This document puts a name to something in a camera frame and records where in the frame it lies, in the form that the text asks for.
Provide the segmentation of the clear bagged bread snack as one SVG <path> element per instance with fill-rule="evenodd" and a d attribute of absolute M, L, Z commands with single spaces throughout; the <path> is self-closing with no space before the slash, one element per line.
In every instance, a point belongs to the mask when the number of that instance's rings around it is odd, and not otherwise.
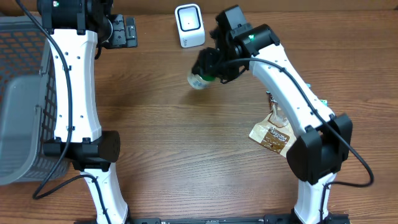
<path fill-rule="evenodd" d="M 296 137 L 282 108 L 269 91 L 266 93 L 269 97 L 270 112 L 264 120 L 254 125 L 249 138 L 266 149 L 286 157 Z"/>

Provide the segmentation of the green cap bottle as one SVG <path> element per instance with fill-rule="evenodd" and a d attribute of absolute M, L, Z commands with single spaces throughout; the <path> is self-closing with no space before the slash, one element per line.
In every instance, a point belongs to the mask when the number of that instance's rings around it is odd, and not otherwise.
<path fill-rule="evenodd" d="M 196 90 L 203 90 L 215 81 L 215 77 L 205 75 L 201 77 L 199 74 L 188 73 L 187 81 L 190 86 Z"/>

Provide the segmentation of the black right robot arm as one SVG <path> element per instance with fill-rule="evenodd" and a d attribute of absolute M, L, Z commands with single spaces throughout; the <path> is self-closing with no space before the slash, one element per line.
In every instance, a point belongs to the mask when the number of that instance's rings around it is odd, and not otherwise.
<path fill-rule="evenodd" d="M 313 94 L 268 25 L 253 27 L 239 6 L 222 11 L 216 23 L 215 46 L 200 51 L 189 84 L 200 90 L 249 70 L 270 91 L 295 134 L 286 158 L 298 178 L 297 202 L 290 213 L 265 215 L 264 223 L 348 223 L 347 215 L 330 213 L 327 202 L 331 182 L 348 157 L 351 120 L 336 116 Z"/>

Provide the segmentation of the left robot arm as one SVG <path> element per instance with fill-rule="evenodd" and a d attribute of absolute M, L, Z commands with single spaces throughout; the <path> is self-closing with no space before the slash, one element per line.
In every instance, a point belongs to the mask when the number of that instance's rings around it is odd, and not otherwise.
<path fill-rule="evenodd" d="M 55 70 L 57 118 L 46 156 L 68 159 L 90 190 L 95 223 L 130 223 L 116 174 L 121 140 L 100 125 L 95 97 L 95 60 L 101 49 L 133 47 L 132 24 L 112 14 L 112 1 L 38 1 Z"/>

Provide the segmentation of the teal tissue pack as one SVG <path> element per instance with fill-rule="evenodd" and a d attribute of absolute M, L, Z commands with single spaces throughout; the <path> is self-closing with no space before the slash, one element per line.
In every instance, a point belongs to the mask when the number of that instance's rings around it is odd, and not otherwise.
<path fill-rule="evenodd" d="M 328 101 L 327 100 L 320 100 L 324 105 L 328 105 Z"/>

